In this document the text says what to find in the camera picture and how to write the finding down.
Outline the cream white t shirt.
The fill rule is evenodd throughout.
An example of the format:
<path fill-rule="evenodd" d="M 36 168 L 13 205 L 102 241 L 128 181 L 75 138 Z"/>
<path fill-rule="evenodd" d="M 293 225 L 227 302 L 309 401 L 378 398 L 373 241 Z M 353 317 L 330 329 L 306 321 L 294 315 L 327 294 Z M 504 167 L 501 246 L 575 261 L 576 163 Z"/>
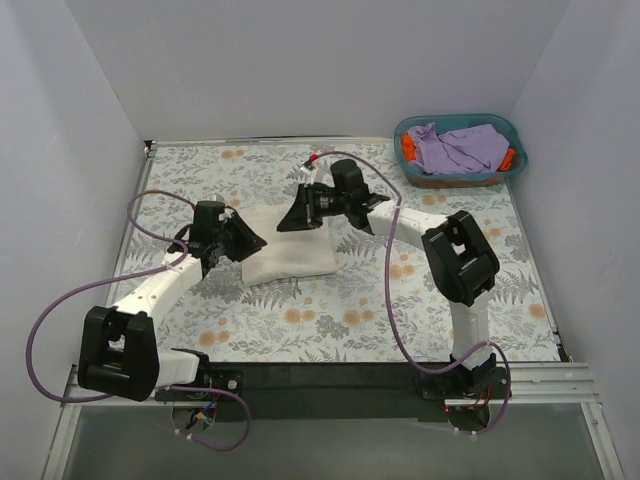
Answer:
<path fill-rule="evenodd" d="M 241 262 L 241 278 L 245 286 L 331 275 L 338 271 L 327 225 L 308 231 L 276 230 L 288 210 L 284 204 L 239 210 L 240 217 L 267 242 L 259 252 Z"/>

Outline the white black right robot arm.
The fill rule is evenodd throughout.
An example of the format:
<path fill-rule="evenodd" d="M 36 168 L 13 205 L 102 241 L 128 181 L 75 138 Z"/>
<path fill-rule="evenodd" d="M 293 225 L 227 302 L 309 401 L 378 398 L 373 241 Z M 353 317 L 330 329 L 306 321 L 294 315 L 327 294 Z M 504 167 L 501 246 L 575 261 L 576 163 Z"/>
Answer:
<path fill-rule="evenodd" d="M 278 231 L 317 229 L 325 218 L 343 215 L 357 230 L 423 249 L 434 284 L 449 302 L 454 342 L 447 366 L 418 370 L 444 376 L 464 397 L 479 395 L 496 367 L 488 304 L 500 264 L 473 216 L 465 211 L 443 216 L 405 208 L 399 194 L 387 197 L 371 191 L 352 159 L 335 162 L 331 174 L 332 185 L 299 185 Z"/>

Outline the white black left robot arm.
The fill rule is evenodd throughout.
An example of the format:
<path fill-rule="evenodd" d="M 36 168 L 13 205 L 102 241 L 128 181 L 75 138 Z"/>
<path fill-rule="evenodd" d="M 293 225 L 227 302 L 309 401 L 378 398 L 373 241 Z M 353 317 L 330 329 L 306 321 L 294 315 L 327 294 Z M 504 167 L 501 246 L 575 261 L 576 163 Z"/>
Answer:
<path fill-rule="evenodd" d="M 77 380 L 80 387 L 143 401 L 178 385 L 193 400 L 213 386 L 208 356 L 194 350 L 162 350 L 157 330 L 174 305 L 226 258 L 240 263 L 267 246 L 239 213 L 220 201 L 200 201 L 192 222 L 169 240 L 159 271 L 109 307 L 96 306 L 84 320 Z"/>

